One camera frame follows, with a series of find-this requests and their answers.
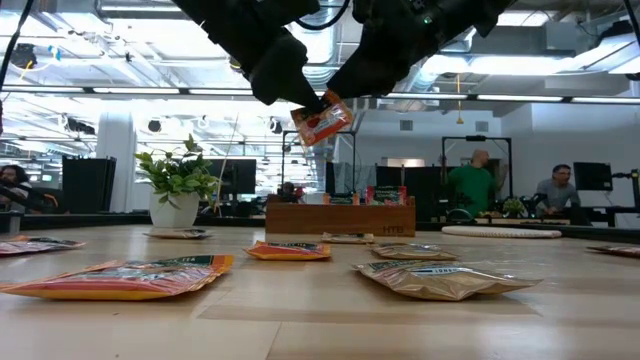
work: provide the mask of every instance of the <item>gray shirt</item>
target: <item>gray shirt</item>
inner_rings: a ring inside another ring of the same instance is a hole
[[[559,187],[553,183],[553,180],[543,180],[538,184],[537,194],[547,195],[547,199],[538,204],[538,214],[544,213],[545,209],[556,208],[561,211],[567,205],[567,201],[580,204],[580,196],[575,186],[567,184],[567,186]]]

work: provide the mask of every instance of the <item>black monitor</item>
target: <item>black monitor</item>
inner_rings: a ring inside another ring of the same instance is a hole
[[[584,191],[613,191],[611,165],[605,163],[573,163],[576,189]]]
[[[209,160],[209,174],[220,176],[223,159]],[[222,174],[221,194],[255,194],[256,193],[256,168],[255,159],[227,159]]]

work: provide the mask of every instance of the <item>chip bag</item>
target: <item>chip bag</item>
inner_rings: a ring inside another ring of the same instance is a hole
[[[374,241],[373,234],[322,234],[322,242],[334,244],[371,244]]]
[[[331,90],[327,91],[321,100],[326,108],[319,114],[314,114],[306,108],[291,112],[300,138],[307,146],[328,138],[353,122],[353,114],[349,108]]]
[[[212,234],[202,229],[165,229],[153,228],[148,233],[148,237],[156,239],[192,239],[200,240],[211,237]]]
[[[244,251],[262,260],[316,260],[331,257],[329,245],[258,241]]]
[[[70,250],[83,246],[70,240],[52,239],[48,237],[18,236],[8,242],[0,242],[0,256],[21,255],[45,251]]]
[[[0,292],[70,300],[149,300],[196,291],[229,271],[230,255],[158,261],[111,261],[84,270],[21,284]]]
[[[476,270],[460,263],[422,260],[385,261],[355,268],[397,293],[425,300],[460,301],[474,294],[524,289],[542,281]]]
[[[439,246],[406,243],[384,243],[371,246],[376,254],[389,259],[455,260],[457,255],[442,251]]]
[[[638,246],[591,246],[587,249],[610,255],[640,258],[640,247]]]

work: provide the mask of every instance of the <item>green leaves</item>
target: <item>green leaves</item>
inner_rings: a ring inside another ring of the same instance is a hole
[[[171,196],[197,193],[201,198],[211,202],[213,194],[218,190],[219,180],[209,175],[207,167],[211,165],[202,154],[202,148],[195,143],[193,136],[184,141],[186,152],[179,155],[176,150],[165,152],[164,157],[155,160],[153,153],[135,154],[140,160],[140,168],[147,174],[153,186],[155,194],[164,194],[160,203],[169,203],[177,208],[171,201]]]

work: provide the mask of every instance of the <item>table surface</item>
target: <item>table surface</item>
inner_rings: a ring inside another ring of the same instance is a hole
[[[634,359],[640,358],[640,261],[575,239],[418,233],[472,266],[540,285],[463,302],[403,297],[351,269],[377,260],[333,245],[331,261],[267,262],[242,248],[264,229],[215,228],[209,240],[156,240],[145,226],[39,231],[79,250],[0,259],[0,281],[26,281],[112,259],[236,255],[201,291],[151,302],[49,301],[0,294],[6,359]],[[270,241],[317,236],[269,235]]]

